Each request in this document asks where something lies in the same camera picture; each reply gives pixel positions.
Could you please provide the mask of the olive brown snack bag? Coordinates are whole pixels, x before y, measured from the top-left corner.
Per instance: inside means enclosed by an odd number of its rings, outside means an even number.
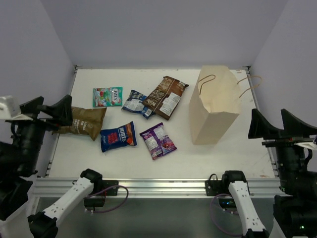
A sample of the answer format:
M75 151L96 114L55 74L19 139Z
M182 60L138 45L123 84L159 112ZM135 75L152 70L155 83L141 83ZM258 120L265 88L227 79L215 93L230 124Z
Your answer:
M72 107L73 123L71 126L62 126L52 134L88 135L95 141L102 129L107 108L84 109Z

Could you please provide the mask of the dark brown snack bag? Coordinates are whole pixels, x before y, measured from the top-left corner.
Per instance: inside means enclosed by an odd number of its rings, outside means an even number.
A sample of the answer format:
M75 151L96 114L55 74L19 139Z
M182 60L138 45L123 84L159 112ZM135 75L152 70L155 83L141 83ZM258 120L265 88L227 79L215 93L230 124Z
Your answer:
M188 87L188 84L178 79L164 76L161 83L143 100L142 104L163 119L169 120Z

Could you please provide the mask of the blue snack packet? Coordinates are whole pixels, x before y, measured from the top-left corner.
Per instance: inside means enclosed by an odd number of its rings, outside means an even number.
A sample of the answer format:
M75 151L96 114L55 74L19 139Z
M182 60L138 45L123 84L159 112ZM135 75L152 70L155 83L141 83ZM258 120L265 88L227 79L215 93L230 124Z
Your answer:
M131 90L130 94L125 101L122 110L129 111L135 114L141 114L144 118L149 119L155 113L148 107L143 105L143 101L146 99L146 95L136 91Z

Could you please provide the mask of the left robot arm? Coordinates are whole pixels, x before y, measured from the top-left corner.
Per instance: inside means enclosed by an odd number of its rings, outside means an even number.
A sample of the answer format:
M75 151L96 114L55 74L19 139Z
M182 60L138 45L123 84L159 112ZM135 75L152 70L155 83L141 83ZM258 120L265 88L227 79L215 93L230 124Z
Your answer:
M86 169L72 188L42 212L27 215L31 176L37 173L44 135L73 122L72 97L47 106L37 97L20 105L13 96L0 99L0 118L11 124L13 142L0 144L0 236L2 238L54 238L65 217L86 196L99 194L102 175Z

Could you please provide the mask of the purple snack packet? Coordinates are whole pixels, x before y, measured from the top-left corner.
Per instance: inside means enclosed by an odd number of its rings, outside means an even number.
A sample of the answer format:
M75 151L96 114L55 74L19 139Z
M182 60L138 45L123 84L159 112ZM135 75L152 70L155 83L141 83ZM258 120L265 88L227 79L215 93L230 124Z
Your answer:
M174 142L165 132L162 122L141 132L139 135L143 138L152 160L156 160L177 150Z

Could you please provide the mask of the teal Fox's candy bag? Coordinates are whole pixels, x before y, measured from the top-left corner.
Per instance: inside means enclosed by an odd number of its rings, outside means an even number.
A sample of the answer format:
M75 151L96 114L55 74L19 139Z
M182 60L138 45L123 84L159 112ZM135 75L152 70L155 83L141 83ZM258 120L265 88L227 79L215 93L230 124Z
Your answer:
M123 88L108 87L93 89L93 107L122 106Z

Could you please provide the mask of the blue Burts crisps bag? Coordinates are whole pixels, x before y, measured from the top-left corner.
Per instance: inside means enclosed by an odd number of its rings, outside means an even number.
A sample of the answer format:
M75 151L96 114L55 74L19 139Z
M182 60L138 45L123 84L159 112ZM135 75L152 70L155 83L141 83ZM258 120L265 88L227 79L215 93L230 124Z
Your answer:
M125 146L137 146L133 121L118 128L103 129L100 131L100 136L102 152Z

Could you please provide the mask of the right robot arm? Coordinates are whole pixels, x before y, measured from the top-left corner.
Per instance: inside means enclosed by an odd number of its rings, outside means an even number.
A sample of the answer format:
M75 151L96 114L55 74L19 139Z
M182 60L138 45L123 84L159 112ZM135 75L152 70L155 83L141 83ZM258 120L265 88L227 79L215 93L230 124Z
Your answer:
M317 128L303 122L286 109L281 110L283 128L279 129L252 109L249 139L262 138L262 145L276 151L280 190L273 204L273 229L262 224L250 198L249 186L242 171L225 171L220 188L231 195L242 224L244 238L315 238L317 236L317 174L308 171L312 149L304 152L304 143Z

